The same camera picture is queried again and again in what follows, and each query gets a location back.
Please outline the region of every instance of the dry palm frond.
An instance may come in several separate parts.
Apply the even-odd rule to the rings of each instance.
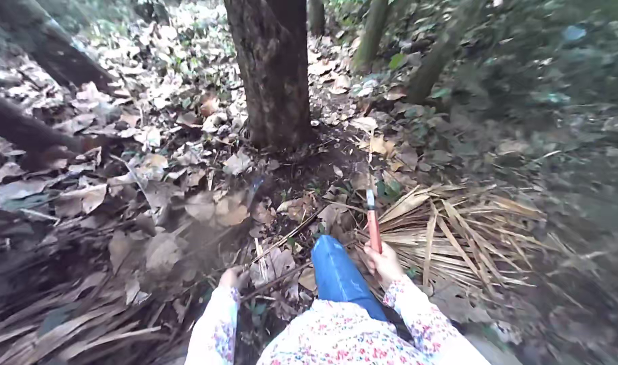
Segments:
[[[422,274],[424,286],[433,278],[489,293],[495,286],[526,285],[518,275],[525,273],[522,266],[532,267],[527,251],[549,248],[529,231],[546,217],[494,189],[416,187],[381,216],[381,239],[406,268]],[[365,231],[358,235],[367,238]]]

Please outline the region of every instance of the floral shirt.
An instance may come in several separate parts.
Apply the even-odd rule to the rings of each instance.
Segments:
[[[316,299],[264,349],[257,364],[482,364],[489,363],[406,276],[386,291],[413,336],[371,319],[354,303]],[[232,364],[237,290],[217,288],[194,325],[186,365]]]

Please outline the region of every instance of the person's right hand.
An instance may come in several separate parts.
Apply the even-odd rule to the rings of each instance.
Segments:
[[[405,275],[396,257],[396,252],[385,242],[381,243],[382,253],[376,252],[369,241],[365,242],[363,251],[367,256],[363,260],[367,269],[379,281],[384,290]]]

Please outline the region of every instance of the twig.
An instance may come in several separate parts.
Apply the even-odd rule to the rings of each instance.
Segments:
[[[296,227],[295,229],[293,229],[291,232],[289,232],[288,235],[282,237],[277,243],[273,244],[272,246],[268,247],[264,253],[258,255],[253,261],[251,261],[249,263],[248,266],[252,265],[253,263],[255,263],[257,260],[261,259],[262,257],[266,256],[269,252],[272,251],[272,249],[274,249],[275,247],[280,247],[281,245],[283,245],[288,239],[289,237],[293,237],[295,236],[298,232],[300,232],[301,229],[305,228],[305,226],[307,224],[309,224],[310,222],[312,222],[317,216],[318,214],[320,214],[320,212],[322,211],[322,209],[318,210],[317,212],[313,213],[309,218],[307,218],[305,221],[303,221],[302,223],[300,223],[300,225],[298,227]]]
[[[266,285],[262,285],[258,288],[255,288],[255,290],[252,291],[252,293],[245,295],[244,297],[241,298],[242,302],[246,302],[250,299],[252,299],[252,297],[254,297],[255,295],[272,288],[273,286],[275,286],[275,284],[278,284],[280,281],[284,280],[285,278],[288,278],[289,276],[295,275],[296,273],[298,273],[300,270],[307,268],[309,265],[311,264],[311,261],[307,261],[305,263],[303,263],[302,265],[298,266],[297,268],[290,270],[289,272],[283,274],[282,276],[280,276],[279,278],[276,278],[275,280],[271,281],[270,283],[266,284]]]
[[[110,157],[111,157],[111,159],[114,159],[114,160],[117,160],[117,161],[119,161],[119,162],[122,162],[122,163],[124,164],[124,166],[126,166],[126,169],[128,169],[128,172],[129,172],[129,173],[133,176],[133,178],[135,179],[135,182],[138,184],[138,187],[140,188],[140,190],[142,190],[142,193],[144,194],[145,199],[147,200],[147,203],[149,203],[149,210],[150,210],[151,212],[154,212],[154,213],[155,213],[155,210],[153,209],[153,207],[154,207],[155,205],[154,205],[154,204],[153,204],[153,202],[151,202],[151,200],[149,199],[149,195],[147,194],[147,189],[146,189],[146,187],[144,186],[144,184],[142,183],[140,176],[138,176],[138,174],[135,172],[135,170],[134,170],[131,166],[129,166],[129,165],[126,163],[126,161],[124,161],[123,159],[120,159],[118,156],[116,156],[116,155],[114,155],[114,154],[111,154],[111,155],[110,155]]]

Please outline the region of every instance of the person's left hand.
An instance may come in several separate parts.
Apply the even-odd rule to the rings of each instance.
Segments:
[[[225,288],[242,289],[250,279],[248,269],[244,266],[235,266],[226,270],[219,280],[219,286]]]

